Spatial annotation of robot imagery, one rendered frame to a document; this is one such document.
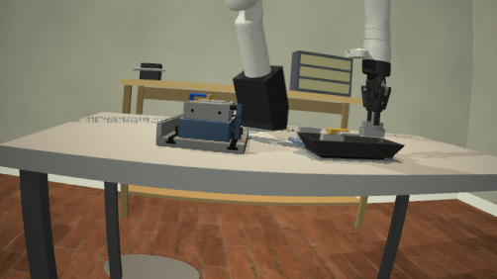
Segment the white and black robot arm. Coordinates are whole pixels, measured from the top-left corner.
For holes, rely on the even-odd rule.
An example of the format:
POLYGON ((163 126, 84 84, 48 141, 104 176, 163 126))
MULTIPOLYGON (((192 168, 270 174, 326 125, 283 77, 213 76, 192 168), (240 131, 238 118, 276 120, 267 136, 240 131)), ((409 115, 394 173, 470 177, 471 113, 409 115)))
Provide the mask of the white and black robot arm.
MULTIPOLYGON (((363 48, 346 50, 346 58, 373 59, 391 63, 391 0, 363 0, 365 11, 363 48), (349 57, 351 56, 351 57, 349 57)), ((270 62, 263 29, 261 0, 225 0, 227 7, 240 11, 235 21, 246 77, 270 73, 270 62)))

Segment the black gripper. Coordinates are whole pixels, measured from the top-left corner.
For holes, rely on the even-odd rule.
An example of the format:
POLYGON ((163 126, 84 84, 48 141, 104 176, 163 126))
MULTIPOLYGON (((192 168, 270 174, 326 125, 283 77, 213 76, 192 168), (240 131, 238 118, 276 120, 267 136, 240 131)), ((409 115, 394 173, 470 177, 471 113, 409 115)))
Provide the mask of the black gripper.
POLYGON ((366 120, 371 122, 372 128, 379 128, 380 112, 386 109, 388 103, 391 87, 386 86, 385 77, 390 76, 390 71, 390 62, 373 59, 362 60, 362 73, 367 75, 366 81, 368 81, 365 86, 361 85, 362 103, 367 110, 366 120))

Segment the yellow block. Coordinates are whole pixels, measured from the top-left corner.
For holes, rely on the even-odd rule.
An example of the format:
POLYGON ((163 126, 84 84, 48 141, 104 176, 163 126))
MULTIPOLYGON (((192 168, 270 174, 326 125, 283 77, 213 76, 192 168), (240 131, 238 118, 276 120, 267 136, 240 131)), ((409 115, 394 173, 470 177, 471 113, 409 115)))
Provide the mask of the yellow block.
POLYGON ((337 132, 348 132, 349 133, 349 130, 345 130, 345 129, 332 129, 332 128, 328 128, 327 129, 327 135, 336 135, 337 132), (340 130, 343 130, 343 131, 340 131, 340 130))

